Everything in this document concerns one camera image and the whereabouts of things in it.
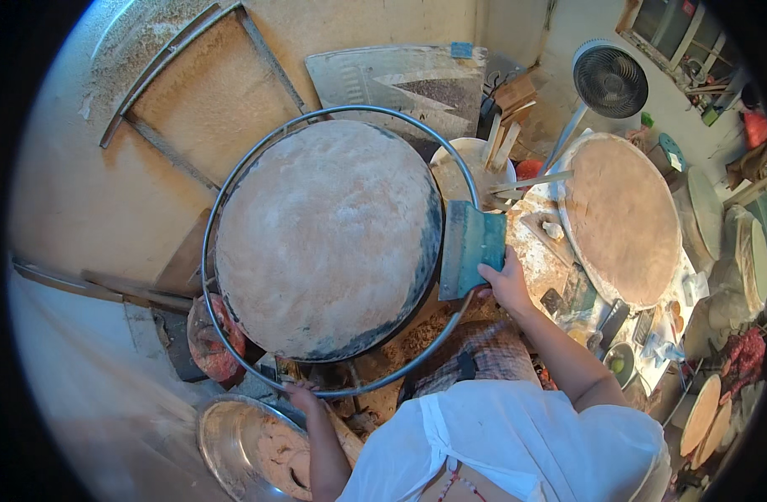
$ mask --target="round wooden board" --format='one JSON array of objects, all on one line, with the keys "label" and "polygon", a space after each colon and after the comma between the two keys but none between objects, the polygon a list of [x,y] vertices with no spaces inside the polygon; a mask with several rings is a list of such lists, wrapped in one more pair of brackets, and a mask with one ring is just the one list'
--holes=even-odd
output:
[{"label": "round wooden board", "polygon": [[696,449],[696,455],[693,456],[693,463],[690,464],[690,469],[695,471],[698,469],[707,459],[713,454],[715,448],[721,443],[721,438],[724,437],[726,430],[730,427],[730,417],[732,416],[732,400],[725,402],[718,408],[718,412],[715,414],[710,429],[707,431],[707,436],[698,445]]},{"label": "round wooden board", "polygon": [[667,184],[625,139],[592,133],[559,160],[572,178],[555,184],[570,244],[598,293],[650,308],[679,265],[681,230]]},{"label": "round wooden board", "polygon": [[266,149],[224,204],[215,268],[247,336],[295,361],[378,344],[431,286],[442,206],[423,159],[354,120],[298,129]]},{"label": "round wooden board", "polygon": [[713,423],[718,399],[721,397],[721,378],[713,375],[707,378],[704,386],[696,397],[696,402],[690,409],[679,443],[680,455],[688,456],[697,447]]}]

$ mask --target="metal ring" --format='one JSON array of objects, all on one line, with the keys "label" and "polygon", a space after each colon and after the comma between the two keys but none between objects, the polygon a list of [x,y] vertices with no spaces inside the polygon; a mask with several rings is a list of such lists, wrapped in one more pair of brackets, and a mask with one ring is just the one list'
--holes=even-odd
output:
[{"label": "metal ring", "polygon": [[[438,143],[446,149],[449,154],[453,157],[453,160],[456,161],[456,164],[459,166],[459,170],[461,171],[461,174],[464,176],[464,180],[467,182],[467,188],[470,190],[470,198],[472,200],[472,205],[476,207],[476,209],[480,210],[480,200],[478,198],[478,191],[476,189],[476,183],[472,180],[472,174],[470,173],[470,169],[467,167],[467,164],[464,163],[464,159],[461,158],[459,153],[456,151],[455,148],[452,147],[452,145],[445,140],[442,136],[440,136],[436,131],[434,131],[432,128],[429,128],[429,126],[426,126],[419,120],[406,115],[405,113],[400,113],[395,110],[389,110],[388,108],[383,108],[379,106],[372,106],[372,105],[346,105],[346,106],[337,106],[333,108],[324,108],[321,110],[316,110],[314,112],[306,113],[305,115],[300,115],[296,118],[293,118],[283,124],[282,126],[279,126],[274,131],[270,132],[269,134],[264,137],[264,139],[260,140],[252,149],[244,155],[244,158],[242,158],[239,163],[236,165],[236,167],[232,170],[228,178],[224,181],[224,184],[222,185],[222,189],[218,191],[218,195],[216,196],[216,200],[213,204],[213,209],[210,211],[210,217],[208,218],[208,225],[205,226],[205,235],[203,236],[203,242],[202,242],[202,262],[200,263],[200,266],[202,267],[202,290],[204,294],[204,300],[205,305],[208,307],[208,313],[210,314],[210,320],[213,321],[213,327],[215,328],[218,337],[221,339],[222,343],[224,343],[224,346],[227,348],[228,352],[231,356],[235,357],[237,362],[243,366],[249,373],[252,374],[252,376],[258,378],[263,383],[268,385],[269,387],[273,387],[277,390],[285,390],[282,385],[276,380],[272,380],[271,378],[261,374],[255,367],[251,364],[249,364],[239,353],[236,351],[236,348],[232,346],[230,341],[228,340],[227,335],[224,334],[224,331],[222,331],[221,326],[218,325],[218,320],[216,319],[216,313],[213,309],[213,304],[210,302],[210,295],[208,295],[208,274],[207,274],[207,264],[208,261],[208,241],[210,241],[210,233],[213,230],[213,223],[216,221],[216,215],[218,213],[219,206],[222,205],[222,202],[224,201],[224,198],[226,197],[226,194],[228,192],[228,188],[233,183],[233,180],[236,179],[238,176],[239,171],[244,167],[244,165],[249,161],[252,156],[258,153],[261,148],[263,148],[275,135],[278,135],[278,133],[282,133],[284,131],[288,131],[288,128],[291,126],[294,126],[302,121],[312,119],[317,116],[321,115],[328,115],[330,113],[339,113],[339,112],[354,112],[354,111],[363,111],[363,112],[377,112],[377,113],[385,113],[386,115],[391,115],[394,117],[397,117],[400,120],[405,120],[412,126],[417,127],[418,129],[422,130],[424,133],[433,136],[434,139],[438,141]],[[456,327],[456,325],[459,323],[459,319],[461,318],[462,314],[464,314],[464,311],[467,310],[467,307],[470,305],[470,300],[472,299],[473,291],[470,291],[467,293],[467,296],[464,297],[464,303],[461,305],[461,308],[458,312],[453,314],[453,316],[448,321],[448,324],[444,327],[442,330],[442,333],[440,333],[436,339],[431,342],[431,344],[426,347],[426,349],[417,357],[414,358],[414,360],[410,361],[405,366],[402,366],[400,369],[397,369],[393,373],[378,378],[378,380],[375,380],[374,382],[370,382],[366,384],[365,386],[361,387],[352,387],[348,389],[339,389],[339,390],[317,390],[314,392],[314,394],[317,397],[344,397],[344,396],[355,396],[358,394],[364,394],[366,392],[370,392],[375,389],[380,389],[383,386],[386,386],[399,378],[405,376],[408,374],[412,369],[418,367],[423,361],[428,359],[428,357],[444,342],[448,336],[450,335],[451,331],[453,331],[453,328]]]}]

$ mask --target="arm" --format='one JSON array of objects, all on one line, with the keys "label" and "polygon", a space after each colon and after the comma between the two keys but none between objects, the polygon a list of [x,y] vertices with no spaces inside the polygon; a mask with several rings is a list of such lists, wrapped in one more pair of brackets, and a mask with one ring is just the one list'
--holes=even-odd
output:
[{"label": "arm", "polygon": [[285,385],[291,403],[305,413],[308,443],[311,448],[311,494],[313,502],[334,502],[344,491],[352,469],[338,443],[325,403],[300,384]]},{"label": "arm", "polygon": [[478,272],[492,285],[498,303],[528,336],[554,382],[576,411],[598,404],[628,406],[612,373],[534,306],[526,288],[523,267],[511,246],[506,247],[503,271],[481,264]]}]

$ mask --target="white shirt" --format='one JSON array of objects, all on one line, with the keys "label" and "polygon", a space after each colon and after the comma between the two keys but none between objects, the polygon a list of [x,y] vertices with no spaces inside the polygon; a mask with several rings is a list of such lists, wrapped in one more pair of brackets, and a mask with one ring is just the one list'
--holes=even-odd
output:
[{"label": "white shirt", "polygon": [[448,458],[531,502],[660,500],[671,473],[662,427],[645,413],[577,413],[560,391],[468,380],[403,403],[369,437],[338,500],[416,501]]}]

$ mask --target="person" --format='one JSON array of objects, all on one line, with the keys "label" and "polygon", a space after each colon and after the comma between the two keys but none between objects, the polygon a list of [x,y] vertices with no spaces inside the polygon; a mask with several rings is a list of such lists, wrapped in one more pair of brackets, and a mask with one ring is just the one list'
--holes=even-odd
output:
[{"label": "person", "polygon": [[660,500],[671,469],[659,423],[629,408],[607,368],[534,306],[514,249],[502,271],[479,273],[559,391],[540,387],[511,323],[459,326],[444,360],[403,383],[397,412],[350,469],[325,404],[288,384],[306,415],[313,500]]}]

